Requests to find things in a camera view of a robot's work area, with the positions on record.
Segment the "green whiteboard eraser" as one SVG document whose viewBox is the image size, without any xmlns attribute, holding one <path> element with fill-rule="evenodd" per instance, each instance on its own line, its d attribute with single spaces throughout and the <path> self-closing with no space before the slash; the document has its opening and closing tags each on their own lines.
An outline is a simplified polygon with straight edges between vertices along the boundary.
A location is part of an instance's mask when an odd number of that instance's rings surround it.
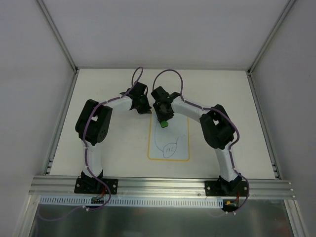
<svg viewBox="0 0 316 237">
<path fill-rule="evenodd" d="M 160 122 L 160 126 L 161 126 L 161 128 L 166 128 L 166 127 L 168 127 L 168 121 L 166 121 L 166 120 L 161 121 L 161 122 Z"/>
</svg>

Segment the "yellow-framed small whiteboard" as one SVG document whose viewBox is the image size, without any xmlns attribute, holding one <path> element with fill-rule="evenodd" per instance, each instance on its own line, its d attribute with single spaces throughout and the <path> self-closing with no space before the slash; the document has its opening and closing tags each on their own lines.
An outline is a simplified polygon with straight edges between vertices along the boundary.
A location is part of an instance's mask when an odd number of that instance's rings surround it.
<svg viewBox="0 0 316 237">
<path fill-rule="evenodd" d="M 174 114 L 168 127 L 161 128 L 156 113 L 150 120 L 148 158 L 157 161 L 188 161 L 190 159 L 189 119 Z"/>
</svg>

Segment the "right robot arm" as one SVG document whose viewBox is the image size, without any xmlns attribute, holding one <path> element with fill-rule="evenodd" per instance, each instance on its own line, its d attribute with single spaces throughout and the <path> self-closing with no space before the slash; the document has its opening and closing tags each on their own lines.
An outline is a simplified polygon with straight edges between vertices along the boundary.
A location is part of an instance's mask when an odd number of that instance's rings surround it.
<svg viewBox="0 0 316 237">
<path fill-rule="evenodd" d="M 201 125 L 206 143 L 215 150 L 220 168 L 220 175 L 210 189 L 217 195 L 231 196 L 238 190 L 242 178 L 236 172 L 231 155 L 236 127 L 221 105 L 209 109 L 190 102 L 178 92 L 168 93 L 161 86 L 151 92 L 157 120 L 161 128 L 168 126 L 168 121 L 175 114 L 186 116 Z"/>
</svg>

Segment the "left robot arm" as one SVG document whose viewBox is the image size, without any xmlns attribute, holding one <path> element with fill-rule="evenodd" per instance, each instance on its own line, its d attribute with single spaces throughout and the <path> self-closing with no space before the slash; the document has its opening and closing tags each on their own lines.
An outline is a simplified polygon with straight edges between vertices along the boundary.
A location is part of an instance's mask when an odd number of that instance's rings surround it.
<svg viewBox="0 0 316 237">
<path fill-rule="evenodd" d="M 101 162 L 101 146 L 106 138 L 113 112 L 135 109 L 139 114 L 150 114 L 151 106 L 147 97 L 148 87 L 136 82 L 127 92 L 105 102 L 89 99 L 75 125 L 75 131 L 84 147 L 84 168 L 76 180 L 76 194 L 101 194 L 113 191 L 104 186 Z"/>
</svg>

